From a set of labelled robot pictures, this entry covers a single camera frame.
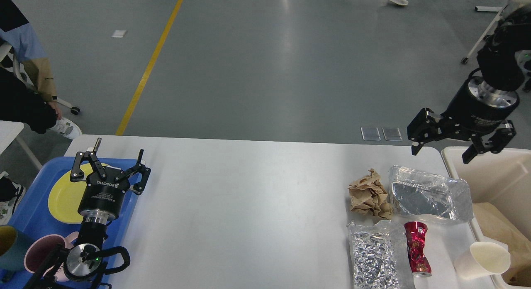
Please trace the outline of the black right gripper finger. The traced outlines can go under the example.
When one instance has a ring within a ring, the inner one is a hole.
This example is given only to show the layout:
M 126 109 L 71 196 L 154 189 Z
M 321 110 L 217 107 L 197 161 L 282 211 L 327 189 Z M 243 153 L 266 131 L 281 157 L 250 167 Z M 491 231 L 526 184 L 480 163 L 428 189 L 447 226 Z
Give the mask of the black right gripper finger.
M 487 140 L 483 141 L 481 134 L 473 132 L 470 134 L 470 141 L 472 144 L 462 154 L 464 164 L 468 164 L 479 154 L 491 152 L 493 154 L 500 153 L 516 136 L 516 130 L 511 120 L 503 120 L 501 124 L 495 129 L 494 134 Z
M 412 155 L 417 155 L 421 148 L 432 141 L 446 138 L 461 139 L 461 126 L 450 117 L 434 113 L 430 108 L 423 108 L 407 126 L 407 136 L 412 141 Z

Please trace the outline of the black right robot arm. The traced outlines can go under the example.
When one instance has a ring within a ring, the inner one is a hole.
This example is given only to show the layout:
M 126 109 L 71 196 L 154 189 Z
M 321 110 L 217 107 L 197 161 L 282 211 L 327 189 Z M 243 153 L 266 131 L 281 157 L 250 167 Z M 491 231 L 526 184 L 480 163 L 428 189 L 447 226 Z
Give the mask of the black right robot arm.
M 442 114 L 423 108 L 407 127 L 412 154 L 423 145 L 451 138 L 470 141 L 463 153 L 468 164 L 479 154 L 500 153 L 516 130 L 508 115 L 519 105 L 518 88 L 530 84 L 530 5 L 499 22 L 478 51 L 478 71 L 470 73 Z

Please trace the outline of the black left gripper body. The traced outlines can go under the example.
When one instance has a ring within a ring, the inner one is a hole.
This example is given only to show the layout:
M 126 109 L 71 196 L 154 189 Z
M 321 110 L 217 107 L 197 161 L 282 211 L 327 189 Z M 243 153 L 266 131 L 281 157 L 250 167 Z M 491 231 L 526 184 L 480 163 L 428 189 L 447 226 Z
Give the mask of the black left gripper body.
M 87 177 L 87 187 L 78 207 L 83 223 L 106 224 L 119 217 L 130 182 L 127 178 L 117 181 L 116 176 L 110 172 L 106 173 L 106 176 L 108 180 L 102 180 L 93 172 Z

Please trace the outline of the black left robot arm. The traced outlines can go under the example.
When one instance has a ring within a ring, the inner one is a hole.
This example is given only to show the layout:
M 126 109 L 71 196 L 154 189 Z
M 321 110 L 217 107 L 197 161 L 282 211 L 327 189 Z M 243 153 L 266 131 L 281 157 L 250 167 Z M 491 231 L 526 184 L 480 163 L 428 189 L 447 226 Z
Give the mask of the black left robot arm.
M 85 181 L 86 187 L 78 206 L 83 220 L 72 247 L 60 244 L 46 255 L 44 262 L 25 284 L 26 289 L 63 289 L 56 276 L 61 269 L 70 281 L 89 282 L 92 289 L 103 285 L 106 274 L 125 270 L 130 265 L 125 247 L 104 249 L 107 227 L 118 219 L 127 192 L 140 196 L 146 187 L 150 168 L 142 163 L 144 150 L 126 170 L 104 166 L 97 157 L 101 138 L 93 149 L 78 152 L 70 173 L 70 181 Z

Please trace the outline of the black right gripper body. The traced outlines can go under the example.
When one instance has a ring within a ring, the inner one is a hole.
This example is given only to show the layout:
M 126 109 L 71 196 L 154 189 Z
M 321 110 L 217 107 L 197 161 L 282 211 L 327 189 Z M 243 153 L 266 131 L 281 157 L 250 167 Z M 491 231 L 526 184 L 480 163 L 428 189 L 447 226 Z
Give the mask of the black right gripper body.
M 442 113 L 441 136 L 468 139 L 490 134 L 519 102 L 515 91 L 498 91 L 479 76 L 468 78 Z

